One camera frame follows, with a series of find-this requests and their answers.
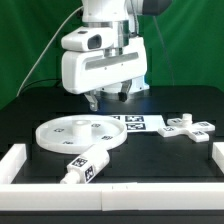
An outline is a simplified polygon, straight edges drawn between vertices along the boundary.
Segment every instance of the white cylinder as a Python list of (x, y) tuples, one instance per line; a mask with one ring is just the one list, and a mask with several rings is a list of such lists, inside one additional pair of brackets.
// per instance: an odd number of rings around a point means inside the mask
[(192, 114), (183, 114), (182, 126), (188, 127), (190, 125), (192, 125)]
[(90, 182), (110, 161), (103, 145), (93, 145), (67, 166), (68, 173), (61, 184)]
[(78, 184), (80, 183), (80, 175), (77, 172), (70, 172), (65, 175), (60, 184)]
[(92, 142), (92, 123), (89, 120), (72, 121), (72, 131), (77, 144), (88, 145)]

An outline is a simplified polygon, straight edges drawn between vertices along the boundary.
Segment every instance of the white cross-shaped block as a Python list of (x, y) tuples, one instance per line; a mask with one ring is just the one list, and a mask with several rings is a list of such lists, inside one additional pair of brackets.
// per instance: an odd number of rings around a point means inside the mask
[(174, 118), (167, 121), (169, 126), (159, 128), (158, 133), (163, 137), (188, 135), (195, 142), (209, 141), (209, 135), (205, 132), (214, 131), (215, 126), (207, 121), (192, 124), (192, 115), (183, 114), (183, 118)]

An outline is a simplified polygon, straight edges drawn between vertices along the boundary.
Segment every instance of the black label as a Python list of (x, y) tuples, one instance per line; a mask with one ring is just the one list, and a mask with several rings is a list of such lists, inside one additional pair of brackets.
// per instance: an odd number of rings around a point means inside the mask
[(202, 136), (202, 135), (205, 135), (204, 132), (201, 132), (201, 131), (194, 131), (192, 132), (195, 136)]
[(180, 118), (177, 118), (177, 119), (173, 119), (173, 120), (171, 120), (173, 123), (181, 123), (182, 122), (182, 120), (180, 119)]
[(64, 144), (64, 145), (73, 145), (73, 144), (74, 144), (74, 142), (65, 141), (65, 142), (63, 142), (63, 144)]
[(94, 171), (93, 171), (93, 167), (91, 166), (85, 171), (86, 182), (91, 180), (93, 177), (94, 177)]
[(207, 127), (209, 126), (209, 124), (207, 122), (200, 122), (198, 123), (199, 125), (201, 125), (202, 127)]
[(72, 165), (73, 166), (77, 166), (77, 167), (82, 167), (84, 166), (86, 163), (88, 162), (88, 160), (82, 159), (82, 158), (77, 158)]
[(130, 123), (126, 124), (127, 129), (134, 131), (134, 130), (146, 130), (145, 124), (144, 123)]
[(143, 116), (125, 116), (126, 122), (144, 122)]
[(163, 128), (164, 131), (174, 131), (174, 128), (171, 127), (167, 127), (167, 128)]
[(99, 128), (101, 126), (101, 124), (92, 124), (93, 128)]
[(57, 128), (57, 129), (55, 129), (54, 131), (55, 132), (63, 132), (65, 129), (62, 129), (62, 128)]
[(103, 137), (102, 137), (103, 140), (110, 140), (110, 139), (112, 139), (112, 138), (113, 138), (112, 136), (103, 136)]
[(117, 119), (117, 120), (120, 120), (120, 119), (121, 119), (120, 116), (111, 116), (111, 117), (113, 117), (113, 118), (115, 118), (115, 119)]

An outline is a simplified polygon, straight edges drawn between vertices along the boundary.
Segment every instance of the white block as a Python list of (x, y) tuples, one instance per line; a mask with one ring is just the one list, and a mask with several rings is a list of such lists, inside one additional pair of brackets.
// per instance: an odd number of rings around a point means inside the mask
[(224, 184), (162, 183), (127, 185), (102, 193), (102, 209), (213, 210), (224, 208)]
[(0, 162), (0, 184), (11, 184), (26, 159), (26, 145), (13, 145)]
[(0, 185), (0, 211), (102, 210), (106, 185)]
[(207, 121), (192, 124), (191, 114), (183, 114), (183, 119), (168, 119), (167, 124), (170, 126), (158, 129), (158, 133), (164, 138), (188, 135), (188, 137), (195, 142), (209, 141), (209, 135), (205, 132), (215, 130), (215, 126)]
[(224, 142), (214, 142), (212, 158), (224, 173)]

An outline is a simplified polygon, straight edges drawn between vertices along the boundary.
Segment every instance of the white robot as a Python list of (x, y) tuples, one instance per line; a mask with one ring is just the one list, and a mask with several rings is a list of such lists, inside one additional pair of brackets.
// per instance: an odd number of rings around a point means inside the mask
[(83, 26), (62, 39), (64, 88), (84, 93), (93, 111), (96, 94), (126, 101), (148, 92), (147, 60), (137, 15), (159, 15), (172, 0), (82, 0)]

